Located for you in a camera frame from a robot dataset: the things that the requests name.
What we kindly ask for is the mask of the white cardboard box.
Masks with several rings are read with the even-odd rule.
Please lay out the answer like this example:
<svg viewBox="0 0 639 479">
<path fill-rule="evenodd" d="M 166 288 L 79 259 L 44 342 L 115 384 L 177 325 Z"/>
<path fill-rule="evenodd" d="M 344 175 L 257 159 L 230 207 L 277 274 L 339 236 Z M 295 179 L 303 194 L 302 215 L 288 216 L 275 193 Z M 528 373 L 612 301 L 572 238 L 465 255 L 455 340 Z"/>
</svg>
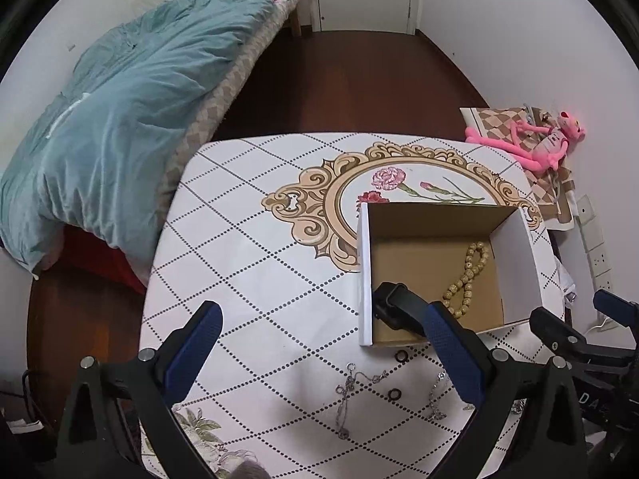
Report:
<svg viewBox="0 0 639 479">
<path fill-rule="evenodd" d="M 515 206 L 422 202 L 364 203 L 359 210 L 359 343 L 363 347 L 420 344 L 374 313 L 383 283 L 404 284 L 425 302 L 441 301 L 461 279 L 471 244 L 487 261 L 471 284 L 471 304 L 460 318 L 476 333 L 528 320 L 542 306 L 540 266 L 524 212 Z"/>
</svg>

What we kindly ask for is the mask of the white patterned tablecloth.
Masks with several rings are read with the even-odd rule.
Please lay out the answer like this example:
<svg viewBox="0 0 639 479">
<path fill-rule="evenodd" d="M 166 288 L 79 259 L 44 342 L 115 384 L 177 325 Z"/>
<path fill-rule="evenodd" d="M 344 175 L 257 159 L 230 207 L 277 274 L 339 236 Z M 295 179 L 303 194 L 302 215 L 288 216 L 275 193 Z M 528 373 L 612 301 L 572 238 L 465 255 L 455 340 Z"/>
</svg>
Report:
<svg viewBox="0 0 639 479">
<path fill-rule="evenodd" d="M 469 417 L 428 346 L 359 346 L 357 207 L 520 204 L 543 305 L 563 310 L 524 172 L 482 146 L 409 135 L 304 133 L 209 143 L 191 159 L 155 254 L 142 347 L 205 301 L 223 330 L 175 417 L 221 478 L 424 478 Z"/>
</svg>

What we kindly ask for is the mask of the black wristwatch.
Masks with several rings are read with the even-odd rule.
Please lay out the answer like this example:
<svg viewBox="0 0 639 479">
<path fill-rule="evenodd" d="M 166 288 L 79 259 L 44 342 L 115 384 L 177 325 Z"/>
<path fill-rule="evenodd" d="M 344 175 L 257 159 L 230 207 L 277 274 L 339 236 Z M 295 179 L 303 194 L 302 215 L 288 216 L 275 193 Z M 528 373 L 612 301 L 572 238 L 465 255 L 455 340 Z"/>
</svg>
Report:
<svg viewBox="0 0 639 479">
<path fill-rule="evenodd" d="M 404 330 L 425 337 L 423 320 L 429 303 L 404 283 L 382 282 L 373 292 L 375 317 L 393 331 Z"/>
</svg>

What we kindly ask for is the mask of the pink panther plush toy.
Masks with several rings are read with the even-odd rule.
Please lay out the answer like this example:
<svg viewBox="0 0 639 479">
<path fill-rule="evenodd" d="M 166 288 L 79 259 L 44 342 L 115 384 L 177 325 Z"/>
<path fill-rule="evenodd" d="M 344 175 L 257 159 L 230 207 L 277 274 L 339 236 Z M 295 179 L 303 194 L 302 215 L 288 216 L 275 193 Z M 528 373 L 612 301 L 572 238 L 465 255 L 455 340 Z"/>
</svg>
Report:
<svg viewBox="0 0 639 479">
<path fill-rule="evenodd" d="M 525 120 L 511 121 L 510 140 L 498 140 L 482 136 L 477 128 L 464 130 L 466 142 L 500 149 L 511 154 L 523 169 L 536 174 L 549 170 L 557 171 L 574 144 L 584 140 L 586 129 L 576 117 L 561 110 L 552 125 L 531 125 Z M 521 146 L 523 136 L 538 136 L 538 142 L 531 149 Z"/>
</svg>

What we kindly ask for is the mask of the checkered cushion stool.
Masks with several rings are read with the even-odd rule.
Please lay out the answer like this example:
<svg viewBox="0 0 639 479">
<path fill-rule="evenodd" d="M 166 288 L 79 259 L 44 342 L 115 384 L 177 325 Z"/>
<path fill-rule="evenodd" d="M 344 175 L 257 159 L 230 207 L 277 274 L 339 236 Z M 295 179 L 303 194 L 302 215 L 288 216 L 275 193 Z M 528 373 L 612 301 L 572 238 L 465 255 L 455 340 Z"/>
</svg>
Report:
<svg viewBox="0 0 639 479">
<path fill-rule="evenodd" d="M 551 114 L 528 105 L 459 111 L 468 143 L 503 151 L 517 160 L 547 227 L 558 232 L 572 229 L 576 199 L 568 155 L 584 140 L 584 125 L 565 110 Z"/>
</svg>

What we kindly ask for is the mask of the teal duvet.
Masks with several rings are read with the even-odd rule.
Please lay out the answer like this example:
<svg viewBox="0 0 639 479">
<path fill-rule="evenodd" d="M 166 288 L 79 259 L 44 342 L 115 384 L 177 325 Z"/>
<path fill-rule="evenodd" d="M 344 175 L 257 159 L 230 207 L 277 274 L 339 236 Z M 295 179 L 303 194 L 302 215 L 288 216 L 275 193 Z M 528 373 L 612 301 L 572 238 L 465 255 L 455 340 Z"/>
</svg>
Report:
<svg viewBox="0 0 639 479">
<path fill-rule="evenodd" d="M 75 226 L 148 269 L 170 164 L 277 2 L 166 0 L 85 50 L 2 175 L 1 243 L 14 261 L 39 273 Z"/>
</svg>

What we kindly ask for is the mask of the white wall socket strip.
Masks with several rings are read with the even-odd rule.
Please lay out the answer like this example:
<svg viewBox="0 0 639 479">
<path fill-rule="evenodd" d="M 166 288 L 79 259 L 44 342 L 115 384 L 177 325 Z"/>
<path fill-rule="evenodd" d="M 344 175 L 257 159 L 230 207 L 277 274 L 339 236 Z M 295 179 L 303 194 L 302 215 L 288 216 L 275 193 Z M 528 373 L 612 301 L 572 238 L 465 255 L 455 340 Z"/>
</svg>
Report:
<svg viewBox="0 0 639 479">
<path fill-rule="evenodd" d="M 593 288 L 596 291 L 612 292 L 611 265 L 595 209 L 587 195 L 579 197 L 576 204 L 579 233 L 588 258 Z"/>
</svg>

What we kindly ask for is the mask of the bed with patterned mattress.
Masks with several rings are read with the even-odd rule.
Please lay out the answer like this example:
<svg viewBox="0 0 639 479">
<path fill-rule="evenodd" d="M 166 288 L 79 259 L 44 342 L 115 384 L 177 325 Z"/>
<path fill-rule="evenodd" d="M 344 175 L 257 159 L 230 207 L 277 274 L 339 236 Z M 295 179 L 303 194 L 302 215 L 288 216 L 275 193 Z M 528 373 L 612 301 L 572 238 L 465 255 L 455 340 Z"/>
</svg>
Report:
<svg viewBox="0 0 639 479">
<path fill-rule="evenodd" d="M 205 93 L 187 102 L 175 113 L 179 126 L 170 140 L 149 146 L 143 135 L 144 122 L 128 120 L 111 131 L 141 154 L 121 148 L 112 154 L 90 157 L 78 169 L 79 183 L 70 192 L 50 190 L 43 202 L 55 217 L 42 234 L 46 242 L 34 267 L 42 273 L 61 257 L 78 257 L 71 235 L 77 230 L 92 240 L 102 240 L 122 253 L 131 280 L 146 282 L 151 272 L 160 228 L 190 158 L 208 143 L 238 96 L 257 59 L 277 32 L 295 14 L 299 0 L 133 0 L 134 19 L 99 38 L 82 54 L 73 72 L 111 65 L 121 50 L 135 50 L 146 39 L 157 39 L 186 15 L 204 13 L 214 18 L 208 40 L 216 50 L 205 57 L 200 74 L 211 78 Z"/>
</svg>

